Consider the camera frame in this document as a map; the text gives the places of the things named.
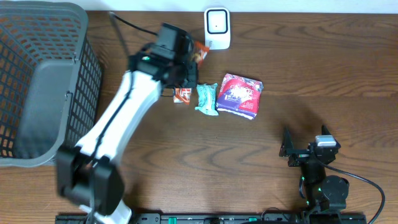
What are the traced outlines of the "small orange tissue pack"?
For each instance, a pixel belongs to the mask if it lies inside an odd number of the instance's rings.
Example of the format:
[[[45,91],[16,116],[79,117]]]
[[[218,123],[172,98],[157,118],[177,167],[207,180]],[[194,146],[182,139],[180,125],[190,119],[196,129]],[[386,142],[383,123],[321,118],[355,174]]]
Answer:
[[[189,105],[191,95],[192,95],[191,88],[175,88],[173,101],[174,103],[184,103],[186,105]]]

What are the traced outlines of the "orange Top chocolate bar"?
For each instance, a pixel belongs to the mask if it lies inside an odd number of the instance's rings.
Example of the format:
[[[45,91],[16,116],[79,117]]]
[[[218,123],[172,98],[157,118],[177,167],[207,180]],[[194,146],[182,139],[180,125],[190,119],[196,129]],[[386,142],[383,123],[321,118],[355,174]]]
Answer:
[[[205,44],[199,41],[195,41],[192,60],[197,64],[198,67],[201,66],[209,51],[210,48],[207,47]]]

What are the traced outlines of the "teal snack pack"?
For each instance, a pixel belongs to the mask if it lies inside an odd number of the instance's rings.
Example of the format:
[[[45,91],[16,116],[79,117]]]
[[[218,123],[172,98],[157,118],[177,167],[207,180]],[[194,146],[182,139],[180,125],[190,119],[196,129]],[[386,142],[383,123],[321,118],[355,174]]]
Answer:
[[[218,87],[217,83],[208,84],[198,84],[198,105],[195,110],[201,111],[205,115],[218,116],[218,112],[215,109],[216,104],[216,89]]]

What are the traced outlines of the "pink purple pad pack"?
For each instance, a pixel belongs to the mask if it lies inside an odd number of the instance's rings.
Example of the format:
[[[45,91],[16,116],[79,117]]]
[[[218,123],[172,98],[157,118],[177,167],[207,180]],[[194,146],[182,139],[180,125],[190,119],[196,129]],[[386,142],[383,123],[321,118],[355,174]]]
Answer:
[[[261,81],[227,73],[216,100],[216,109],[254,119],[263,88]]]

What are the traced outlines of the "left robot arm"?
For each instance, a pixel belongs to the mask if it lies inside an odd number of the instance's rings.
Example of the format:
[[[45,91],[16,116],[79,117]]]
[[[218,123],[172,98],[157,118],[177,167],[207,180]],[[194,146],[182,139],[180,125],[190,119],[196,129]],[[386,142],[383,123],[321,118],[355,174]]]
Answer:
[[[197,84],[195,44],[149,43],[128,57],[121,86],[98,122],[74,147],[56,153],[57,190],[86,215],[80,223],[129,223],[118,171],[124,150],[144,115],[166,88]]]

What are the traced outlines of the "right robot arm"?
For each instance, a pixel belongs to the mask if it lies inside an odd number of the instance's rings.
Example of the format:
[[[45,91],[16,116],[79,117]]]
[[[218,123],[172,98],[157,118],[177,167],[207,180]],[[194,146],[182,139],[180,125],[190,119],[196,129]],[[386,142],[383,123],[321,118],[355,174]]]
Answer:
[[[336,159],[340,147],[326,126],[305,149],[294,147],[289,130],[284,128],[279,156],[289,159],[289,167],[301,170],[299,192],[307,201],[307,208],[299,217],[303,223],[342,222],[340,212],[346,208],[349,182],[337,175],[326,175],[325,170]]]

